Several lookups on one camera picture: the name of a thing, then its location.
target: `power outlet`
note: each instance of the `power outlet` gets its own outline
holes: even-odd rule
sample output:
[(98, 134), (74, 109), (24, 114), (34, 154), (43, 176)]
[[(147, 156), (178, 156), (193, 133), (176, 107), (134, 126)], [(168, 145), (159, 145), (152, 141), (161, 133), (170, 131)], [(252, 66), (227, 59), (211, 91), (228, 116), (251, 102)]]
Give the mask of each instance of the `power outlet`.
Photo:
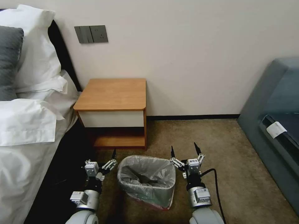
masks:
[(91, 35), (94, 43), (108, 42), (107, 32), (105, 25), (102, 26), (90, 26)]

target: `gray trash can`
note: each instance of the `gray trash can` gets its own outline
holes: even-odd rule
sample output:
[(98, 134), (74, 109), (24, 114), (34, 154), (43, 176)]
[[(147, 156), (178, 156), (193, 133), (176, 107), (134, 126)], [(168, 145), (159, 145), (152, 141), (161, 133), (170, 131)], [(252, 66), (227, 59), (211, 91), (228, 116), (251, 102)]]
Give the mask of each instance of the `gray trash can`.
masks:
[(131, 197), (160, 209), (172, 204), (175, 167), (167, 159), (128, 156), (118, 166), (117, 180)]

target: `white pillow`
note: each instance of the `white pillow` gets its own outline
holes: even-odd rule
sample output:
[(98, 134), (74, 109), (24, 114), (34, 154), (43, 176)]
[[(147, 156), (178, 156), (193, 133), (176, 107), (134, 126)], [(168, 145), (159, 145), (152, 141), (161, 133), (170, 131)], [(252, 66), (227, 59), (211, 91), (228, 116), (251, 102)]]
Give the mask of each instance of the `white pillow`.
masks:
[(41, 100), (0, 101), (0, 146), (54, 142), (56, 121), (63, 116)]
[(0, 12), (0, 26), (24, 30), (24, 42), (16, 75), (16, 92), (62, 90), (67, 81), (59, 73), (61, 65), (48, 36), (55, 12), (19, 5)]

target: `black headboard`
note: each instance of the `black headboard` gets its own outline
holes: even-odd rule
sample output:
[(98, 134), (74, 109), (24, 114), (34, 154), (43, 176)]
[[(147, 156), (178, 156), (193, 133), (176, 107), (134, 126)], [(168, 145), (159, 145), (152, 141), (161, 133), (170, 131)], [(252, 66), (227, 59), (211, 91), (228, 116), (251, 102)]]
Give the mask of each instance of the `black headboard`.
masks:
[(75, 83), (77, 90), (82, 91), (82, 88), (81, 88), (78, 78), (76, 76), (71, 58), (69, 56), (68, 49), (66, 48), (66, 45), (62, 38), (60, 30), (54, 20), (52, 21), (50, 27), (48, 28), (48, 35), (49, 35), (50, 41), (52, 42), (52, 44), (55, 47), (58, 59), (61, 64), (61, 69), (64, 69), (68, 72), (69, 76)]

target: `nightstand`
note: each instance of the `nightstand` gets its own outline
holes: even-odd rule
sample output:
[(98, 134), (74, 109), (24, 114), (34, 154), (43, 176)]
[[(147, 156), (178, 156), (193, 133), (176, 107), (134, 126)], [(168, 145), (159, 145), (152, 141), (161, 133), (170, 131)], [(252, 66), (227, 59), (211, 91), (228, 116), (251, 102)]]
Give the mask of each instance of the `nightstand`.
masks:
[(146, 149), (145, 79), (91, 79), (74, 110), (98, 148)]

